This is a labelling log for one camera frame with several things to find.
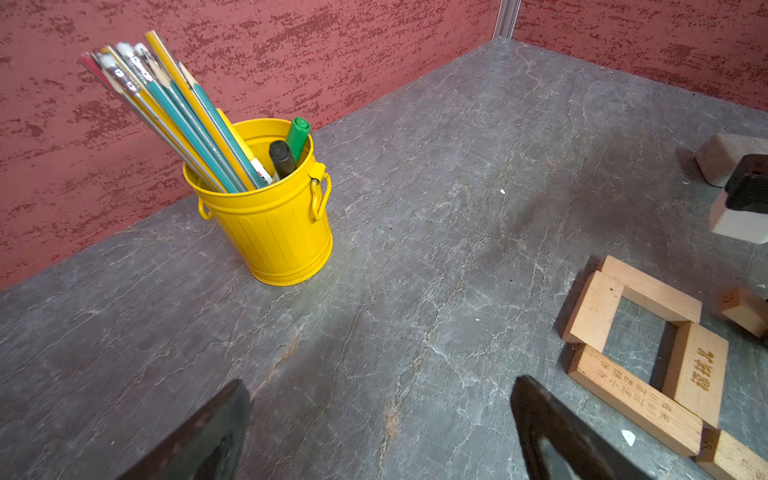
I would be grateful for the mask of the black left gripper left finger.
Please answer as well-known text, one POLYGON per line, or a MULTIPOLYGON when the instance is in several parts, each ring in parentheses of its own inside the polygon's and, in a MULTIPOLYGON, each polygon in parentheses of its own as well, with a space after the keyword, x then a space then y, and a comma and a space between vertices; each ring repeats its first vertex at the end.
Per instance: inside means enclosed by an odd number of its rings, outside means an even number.
POLYGON ((230 381, 121 477, 233 479, 251 411, 244 382, 230 381))

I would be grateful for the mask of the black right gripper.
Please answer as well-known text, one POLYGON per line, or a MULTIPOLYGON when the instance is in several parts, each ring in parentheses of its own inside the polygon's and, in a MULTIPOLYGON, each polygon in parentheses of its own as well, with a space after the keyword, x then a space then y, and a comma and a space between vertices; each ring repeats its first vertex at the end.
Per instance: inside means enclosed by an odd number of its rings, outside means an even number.
POLYGON ((767 160, 766 154, 748 154, 741 158, 725 186, 728 209, 767 213, 767 160))

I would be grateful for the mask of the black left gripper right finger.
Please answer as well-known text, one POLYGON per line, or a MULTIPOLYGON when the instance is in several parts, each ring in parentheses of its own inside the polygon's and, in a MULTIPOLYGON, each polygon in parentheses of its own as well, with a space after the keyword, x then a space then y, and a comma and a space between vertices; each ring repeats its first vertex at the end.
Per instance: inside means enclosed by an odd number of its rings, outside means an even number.
POLYGON ((510 397, 531 479, 647 479, 535 378, 516 378, 510 397))

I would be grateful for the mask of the engraved wooden block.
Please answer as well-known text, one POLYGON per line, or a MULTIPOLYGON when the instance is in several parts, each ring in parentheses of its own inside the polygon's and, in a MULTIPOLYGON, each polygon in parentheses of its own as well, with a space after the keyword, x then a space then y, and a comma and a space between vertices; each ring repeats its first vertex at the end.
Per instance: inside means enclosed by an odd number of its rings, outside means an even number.
POLYGON ((686 322, 677 327, 662 392, 717 429, 721 411, 729 342, 686 322))

